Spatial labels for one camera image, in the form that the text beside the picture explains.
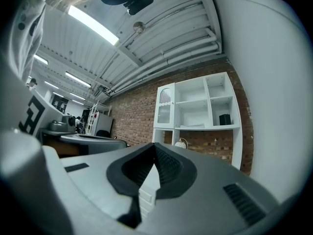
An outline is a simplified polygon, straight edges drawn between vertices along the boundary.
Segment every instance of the ceiling light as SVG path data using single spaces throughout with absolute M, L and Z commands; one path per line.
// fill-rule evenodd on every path
M 102 24 L 97 22 L 91 16 L 88 16 L 85 12 L 77 9 L 73 5 L 70 6 L 68 14 L 78 21 L 81 21 L 83 24 L 88 26 L 90 29 L 98 33 L 101 37 L 107 40 L 110 44 L 115 45 L 118 41 L 118 37 L 116 37 L 112 32 L 110 32 L 107 28 L 105 28 Z
M 68 73 L 67 71 L 65 72 L 65 75 L 66 75 L 66 76 L 69 76 L 69 77 L 71 77 L 71 78 L 73 78 L 73 79 L 75 79 L 76 81 L 82 83 L 83 85 L 86 85 L 86 86 L 89 87 L 89 88 L 91 87 L 91 84 L 84 82 L 83 80 L 79 79 L 79 78 L 76 77 L 76 76 L 73 76 L 72 74 Z
M 45 83 L 48 84 L 48 85 L 50 85 L 50 86 L 52 86 L 52 87 L 54 87 L 54 88 L 57 88 L 57 89 L 59 88 L 59 87 L 56 87 L 56 86 L 53 85 L 53 84 L 48 83 L 47 81 L 45 81 Z
M 78 104 L 82 104 L 82 105 L 84 105 L 83 103 L 80 103 L 80 102 L 77 102 L 77 101 L 75 101 L 75 100 L 73 100 L 75 103 L 78 103 Z
M 39 61 L 43 62 L 45 65 L 48 65 L 48 61 L 43 59 L 42 57 L 40 56 L 37 56 L 36 54 L 34 55 L 34 58 L 38 59 Z
M 73 94 L 73 93 L 70 93 L 71 95 L 73 95 L 73 96 L 75 96 L 75 97 L 78 97 L 78 98 L 80 98 L 80 99 L 82 99 L 82 100 L 85 100 L 83 97 L 81 97 L 81 96 L 78 96 L 78 95 L 75 95 L 75 94 Z
M 57 94 L 57 93 L 55 93 L 55 92 L 53 92 L 53 94 L 56 94 L 57 96 L 63 97 L 62 95 L 60 95 L 60 94 Z

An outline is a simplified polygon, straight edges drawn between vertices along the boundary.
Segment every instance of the white pipe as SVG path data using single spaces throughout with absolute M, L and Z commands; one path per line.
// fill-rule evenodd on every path
M 134 82 L 134 80 L 138 80 L 154 71 L 157 71 L 167 65 L 170 65 L 170 64 L 173 64 L 175 62 L 178 62 L 180 60 L 183 60 L 183 59 L 186 59 L 188 57 L 191 57 L 191 56 L 195 56 L 195 55 L 198 55 L 198 54 L 202 54 L 202 53 L 205 53 L 205 52 L 209 52 L 209 51 L 212 51 L 212 50 L 216 50 L 218 49 L 219 46 L 217 44 L 214 44 L 214 45 L 211 45 L 211 46 L 207 46 L 207 47 L 203 47 L 203 48 L 200 48 L 200 49 L 196 49 L 196 50 L 192 50 L 190 52 L 187 52 L 187 53 L 184 53 L 180 56 L 177 56 L 177 57 L 174 57 L 172 59 L 169 59 L 167 60 L 166 62 L 164 63 L 161 63 L 155 67 L 153 67 L 152 69 L 149 69 L 143 73 L 141 73 L 140 75 L 138 75 L 136 78 L 134 79 L 131 79 L 130 81 L 128 81 L 127 83 L 125 83 L 124 85 L 122 85 L 121 87 L 118 88 L 118 91 L 120 91 L 121 89 L 123 89 L 124 87 L 127 87 L 128 85 L 132 84 Z
M 184 2 L 182 4 L 179 4 L 175 7 L 173 7 L 172 9 L 167 10 L 165 13 L 156 16 L 155 18 L 153 18 L 151 21 L 146 23 L 146 32 L 152 28 L 153 26 L 155 26 L 156 24 L 158 24 L 159 22 L 163 21 L 164 19 L 166 19 L 167 17 L 171 16 L 173 13 L 182 11 L 184 9 L 186 9 L 189 6 L 192 5 L 197 5 L 198 3 L 202 3 L 202 0 L 191 0 L 188 2 Z M 140 36 L 140 34 L 133 34 L 131 35 L 128 39 L 126 39 L 122 44 L 127 47 L 129 44 L 131 44 L 136 38 L 138 38 Z
M 122 79 L 120 82 L 118 82 L 116 85 L 114 85 L 112 88 L 111 88 L 111 91 L 114 91 L 114 89 L 116 89 L 117 87 L 119 87 L 120 85 L 124 84 L 126 81 L 130 80 L 131 78 L 133 78 L 134 76 L 136 76 L 137 74 L 141 73 L 142 71 L 144 71 L 146 68 L 162 61 L 164 58 L 168 58 L 170 56 L 173 56 L 179 52 L 182 52 L 184 50 L 187 50 L 187 49 L 190 49 L 190 48 L 193 48 L 193 47 L 196 47 L 198 45 L 201 45 L 201 44 L 208 44 L 210 42 L 214 42 L 216 41 L 216 36 L 213 36 L 213 37 L 209 37 L 209 38 L 204 38 L 204 39 L 200 39 L 200 40 L 197 40 L 197 41 L 194 41 L 192 43 L 188 43 L 188 44 L 185 44 L 183 46 L 180 46 L 174 50 L 170 50 L 169 52 L 163 54 L 163 55 L 160 55 L 158 56 L 157 58 L 153 59 L 152 61 L 149 61 L 148 63 L 144 64 L 143 66 L 141 66 L 140 68 L 136 69 L 134 72 L 130 73 L 128 76 L 126 76 L 124 79 Z
M 209 54 L 205 54 L 205 55 L 199 56 L 199 57 L 197 57 L 197 58 L 207 57 L 207 56 L 211 56 L 211 55 L 215 55 L 215 54 L 220 54 L 220 52 L 219 52 L 219 51 L 215 51 L 215 52 L 212 52 L 212 53 L 209 53 Z M 171 67 L 168 67 L 168 68 L 166 68 L 166 69 L 163 69 L 163 70 L 161 70 L 161 71 L 159 70 L 158 72 L 156 72 L 156 73 L 154 73 L 154 74 L 151 74 L 151 75 L 149 75 L 149 76 L 146 76 L 146 77 L 144 77 L 144 78 L 142 78 L 142 79 L 140 79 L 140 80 L 134 82 L 133 84 L 131 84 L 131 85 L 129 85 L 129 86 L 123 88 L 123 89 L 120 89 L 120 90 L 117 91 L 117 92 L 114 92 L 112 95 L 114 95 L 114 94 L 116 94 L 116 93 L 121 93 L 122 91 L 127 90 L 129 87 L 134 87 L 136 84 L 138 84 L 138 83 L 140 83 L 140 82 L 142 82 L 142 81 L 144 81 L 144 80 L 149 80 L 151 77 L 155 77 L 155 76 L 157 76 L 159 73 L 165 72 L 167 69 L 171 69 L 171 68 L 172 68 L 172 66 L 171 66 Z
M 215 37 L 215 34 L 213 33 L 212 30 L 210 30 L 209 28 L 205 28 L 206 33 L 210 36 L 210 37 Z

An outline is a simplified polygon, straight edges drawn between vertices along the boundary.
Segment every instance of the black vent grille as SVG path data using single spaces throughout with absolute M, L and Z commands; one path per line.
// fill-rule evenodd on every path
M 125 162 L 122 166 L 123 174 L 138 185 L 138 187 L 141 187 L 154 164 L 153 154 L 154 147 L 152 146 L 145 152 Z
M 265 213 L 237 184 L 225 186 L 224 191 L 248 226 L 255 224 L 265 217 Z
M 161 186 L 175 180 L 181 173 L 182 164 L 158 147 L 156 147 L 154 162 L 159 173 Z

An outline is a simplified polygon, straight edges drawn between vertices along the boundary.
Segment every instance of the corrugated metal ceiling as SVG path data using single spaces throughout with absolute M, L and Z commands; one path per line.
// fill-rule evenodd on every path
M 206 37 L 208 34 L 204 28 L 210 27 L 201 0 L 154 0 L 153 4 L 134 16 L 130 16 L 123 5 L 109 6 L 99 0 L 89 0 L 77 7 L 114 33 L 120 43 L 143 64 L 159 56 L 162 51 Z M 142 34 L 133 30 L 133 24 L 138 21 L 146 24 Z M 39 54 L 48 59 L 49 64 L 45 67 L 34 62 L 34 71 L 42 76 L 49 75 L 59 86 L 92 100 L 102 100 L 107 96 L 100 94 L 95 98 L 86 87 L 65 77 L 65 71 L 91 83 L 96 90 L 101 81 L 113 86 L 137 69 L 97 33 L 50 6 L 45 13 Z M 63 62 L 70 62 L 73 69 Z

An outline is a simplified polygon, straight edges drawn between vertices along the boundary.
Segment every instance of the ceiling beam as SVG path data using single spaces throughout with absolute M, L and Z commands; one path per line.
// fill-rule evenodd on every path
M 53 81 L 52 79 L 50 79 L 50 78 L 47 78 L 47 77 L 45 77 L 45 76 L 43 76 L 43 75 L 41 75 L 37 70 L 36 71 L 34 71 L 34 70 L 32 70 L 32 72 L 37 76 L 37 77 L 41 77 L 43 80 L 45 80 L 45 81 L 47 81 L 47 82 L 49 82 L 49 83 L 54 83 L 55 84 L 55 81 Z M 71 92 L 71 91 L 69 91 L 68 90 L 68 88 L 66 88 L 66 87 L 64 87 L 64 86 L 62 86 L 62 85 L 59 85 L 59 84 L 57 84 L 57 86 L 58 86 L 58 92 L 60 92 L 60 93 L 58 93 L 58 92 L 56 92 L 56 93 L 58 93 L 58 94 L 67 94 L 68 96 L 65 96 L 65 95 L 62 95 L 62 96 L 64 96 L 65 98 L 67 98 L 68 100 L 72 100 L 71 98 L 73 97 L 73 98 L 75 98 L 74 96 L 72 96 L 70 93 L 73 93 L 73 92 Z M 77 93 L 77 92 L 75 92 L 75 94 L 76 95 L 78 95 L 78 96 L 80 96 L 80 97 L 83 97 L 84 98 L 84 96 L 83 95 L 81 95 L 81 94 L 79 94 L 79 93 Z M 93 99 L 91 99 L 91 98 L 86 98 L 86 100 L 84 100 L 84 103 L 86 103 L 86 102 L 90 102 L 89 103 L 89 105 L 88 106 L 92 106 L 93 104 L 95 104 L 95 103 L 97 103 L 97 101 L 96 100 L 93 100 Z
M 222 44 L 220 22 L 213 0 L 202 0 L 202 4 L 206 11 L 207 17 L 209 18 L 211 30 L 215 33 L 217 41 Z
M 184 69 L 186 67 L 194 67 L 194 69 L 196 67 L 204 67 L 206 65 L 212 65 L 212 64 L 215 64 L 216 62 L 218 61 L 215 61 L 215 59 L 221 59 L 223 60 L 224 58 L 226 58 L 226 55 L 225 54 L 216 54 L 216 55 L 212 55 L 211 53 L 209 54 L 204 54 L 204 55 L 201 55 L 201 56 L 198 56 L 198 57 L 194 57 L 194 58 L 189 58 L 185 61 L 182 61 L 180 63 L 177 63 L 177 64 L 174 64 L 172 66 L 169 66 L 165 69 L 162 69 L 160 71 L 157 71 L 156 73 L 154 73 L 153 75 L 151 76 L 148 76 L 147 79 L 140 79 L 139 81 L 140 82 L 134 82 L 134 84 L 132 86 L 129 86 L 128 89 L 126 90 L 121 90 L 120 92 L 117 92 L 116 94 L 112 95 L 112 97 L 116 97 L 126 91 L 129 91 L 133 88 L 139 88 L 140 85 L 142 84 L 145 84 L 147 83 L 148 81 L 152 80 L 152 79 L 155 79 L 157 77 L 160 77 L 160 76 L 163 76 L 165 74 L 168 74 L 170 72 L 174 72 L 174 71 L 177 71 L 177 70 L 180 70 L 180 69 Z M 108 99 L 112 98 L 112 97 L 106 97 L 102 100 L 100 100 L 99 102 L 100 103 L 105 103 Z
M 123 46 L 119 41 L 115 44 L 116 51 L 121 54 L 126 60 L 131 62 L 132 65 L 139 68 L 143 64 L 129 49 Z
M 59 79 L 61 80 L 62 82 L 65 82 L 67 84 L 70 84 L 71 86 L 77 88 L 78 90 L 82 90 L 86 93 L 89 92 L 89 89 L 87 89 L 86 87 L 84 86 L 80 86 L 78 84 L 76 84 L 75 82 L 73 82 L 72 80 L 70 79 L 66 79 L 65 77 L 62 77 L 61 75 L 58 75 L 57 73 L 54 73 L 52 70 L 48 69 L 46 66 L 42 66 L 42 67 L 39 67 L 38 65 L 33 65 L 33 69 L 35 68 L 36 71 L 38 72 L 44 72 L 44 73 L 47 73 L 49 74 L 50 76 L 53 76 L 55 77 L 56 79 Z
M 44 46 L 40 46 L 39 49 L 38 49 L 38 52 L 39 53 L 42 53 L 44 55 L 48 55 L 50 58 L 52 58 L 54 61 L 56 62 L 60 62 L 62 63 L 63 65 L 81 73 L 82 75 L 94 80 L 96 83 L 104 86 L 104 87 L 108 87 L 108 88 L 111 88 L 113 85 L 110 84 L 109 82 L 97 77 L 96 75 L 90 73 L 89 71 L 87 70 L 84 70 L 83 68 L 80 68 L 79 66 L 75 65 L 74 63 L 70 62 L 69 60 L 59 56 L 58 54 L 56 54 L 55 52 L 53 52 L 52 50 L 50 49 L 47 49 L 46 47 Z

